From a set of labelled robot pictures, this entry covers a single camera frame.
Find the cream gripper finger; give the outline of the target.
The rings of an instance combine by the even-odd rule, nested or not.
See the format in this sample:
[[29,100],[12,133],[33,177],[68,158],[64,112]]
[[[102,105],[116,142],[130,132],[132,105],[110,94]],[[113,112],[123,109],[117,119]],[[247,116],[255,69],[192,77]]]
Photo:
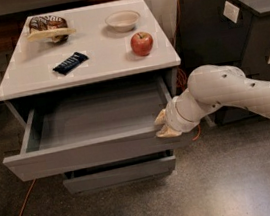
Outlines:
[[156,133],[156,136],[159,138],[168,138],[168,137],[179,137],[181,132],[170,128],[168,125],[163,125],[161,129]]
[[160,125],[160,124],[165,124],[165,113],[166,113],[166,110],[165,109],[162,109],[157,118],[154,120],[154,124],[156,125]]

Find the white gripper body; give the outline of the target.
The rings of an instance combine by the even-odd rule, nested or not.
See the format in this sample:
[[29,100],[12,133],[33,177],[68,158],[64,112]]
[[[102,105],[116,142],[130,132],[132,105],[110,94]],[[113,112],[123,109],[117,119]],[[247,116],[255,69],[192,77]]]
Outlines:
[[186,89],[169,102],[165,108],[165,125],[181,133],[192,131],[209,114],[220,109],[216,103],[204,104],[198,102]]

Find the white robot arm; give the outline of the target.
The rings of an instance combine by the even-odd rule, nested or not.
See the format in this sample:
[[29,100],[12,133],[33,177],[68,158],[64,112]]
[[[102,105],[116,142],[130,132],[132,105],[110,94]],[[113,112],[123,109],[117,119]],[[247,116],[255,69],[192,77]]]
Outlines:
[[181,136],[221,107],[242,108],[270,119],[270,81],[249,79],[234,66],[203,65],[187,79],[187,89],[172,98],[154,121],[157,137]]

